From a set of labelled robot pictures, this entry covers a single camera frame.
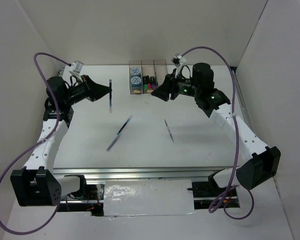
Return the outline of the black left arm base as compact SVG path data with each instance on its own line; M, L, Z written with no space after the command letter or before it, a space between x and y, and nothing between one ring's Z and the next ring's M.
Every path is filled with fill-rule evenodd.
M60 213L85 212L94 217L103 217L104 188L104 184L87 184L83 191L65 196L57 211Z

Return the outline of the light blue clear pen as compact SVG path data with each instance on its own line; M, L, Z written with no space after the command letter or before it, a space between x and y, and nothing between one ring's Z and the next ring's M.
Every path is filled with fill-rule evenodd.
M112 113L112 94L113 94L113 89L112 89L112 80L109 79L109 88L110 88L110 92L109 92L109 113Z

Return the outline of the green capped black highlighter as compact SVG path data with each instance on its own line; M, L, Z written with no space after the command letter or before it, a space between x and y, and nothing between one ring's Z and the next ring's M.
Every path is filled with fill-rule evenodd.
M142 84L143 84L143 92L146 93L149 89L149 76L148 75L145 75L142 77Z

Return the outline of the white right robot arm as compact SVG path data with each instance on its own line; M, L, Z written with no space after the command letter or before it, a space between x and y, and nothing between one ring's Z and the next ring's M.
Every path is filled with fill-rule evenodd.
M227 186L242 186L252 190L276 175L280 150L276 146L269 147L235 115L229 98L215 88L214 72L209 64L196 63L190 78L174 70L165 76L163 84L151 94L165 102L179 95L193 97L196 105L235 144L235 160L243 160L243 165L235 162L233 168L209 176L208 190L213 196L220 196Z

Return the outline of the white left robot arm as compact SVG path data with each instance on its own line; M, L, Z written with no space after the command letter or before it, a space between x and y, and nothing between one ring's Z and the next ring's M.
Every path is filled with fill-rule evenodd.
M73 115L72 106L82 100L95 102L112 93L112 86L97 84L88 75L76 76L77 84L67 86L60 76L47 80L42 132L38 145L22 169L13 170L10 181L20 206L56 206L63 197L87 197L89 187L82 174L56 177L54 162Z

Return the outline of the pink capped black highlighter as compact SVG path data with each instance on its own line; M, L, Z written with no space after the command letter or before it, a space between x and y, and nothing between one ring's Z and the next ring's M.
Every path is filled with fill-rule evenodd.
M151 82L149 82L149 83L147 84L147 86L148 86L148 90L149 90L149 91L152 91L152 90L153 90Z

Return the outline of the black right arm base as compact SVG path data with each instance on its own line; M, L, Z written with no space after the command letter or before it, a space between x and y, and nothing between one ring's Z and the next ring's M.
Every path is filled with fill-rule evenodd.
M222 194L226 188L220 188L218 186L212 186L207 181L192 182L192 187L187 188L188 191L193 194L193 202L195 210L208 209L211 202L220 194ZM223 208L227 203L226 208L239 208L239 200L237 198L237 191L235 189L227 193L226 199L222 202L220 208Z

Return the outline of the thin black white pen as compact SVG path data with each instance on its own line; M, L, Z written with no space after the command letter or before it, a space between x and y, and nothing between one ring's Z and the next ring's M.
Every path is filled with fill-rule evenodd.
M167 122L166 119L164 119L164 124L165 124L165 126L166 126L166 128L167 128L167 131L168 131L168 134L169 134L169 136L170 136L171 141L174 143L174 138L173 138L172 132L171 132L171 130L170 130L170 127L169 127L168 122Z

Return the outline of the purple capped black highlighter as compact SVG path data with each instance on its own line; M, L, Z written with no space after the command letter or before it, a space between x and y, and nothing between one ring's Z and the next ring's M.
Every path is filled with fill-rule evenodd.
M157 88L157 80L154 76L150 77L150 88L154 91Z

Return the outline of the dark blue gel pen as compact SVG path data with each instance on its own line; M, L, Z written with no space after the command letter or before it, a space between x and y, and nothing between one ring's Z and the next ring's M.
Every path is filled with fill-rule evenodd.
M128 119L124 122L124 124L122 125L122 127L117 132L117 136L119 136L121 134L121 132L123 131L123 129L127 126L127 124L131 121L132 118L133 118L133 115L130 115L128 117Z

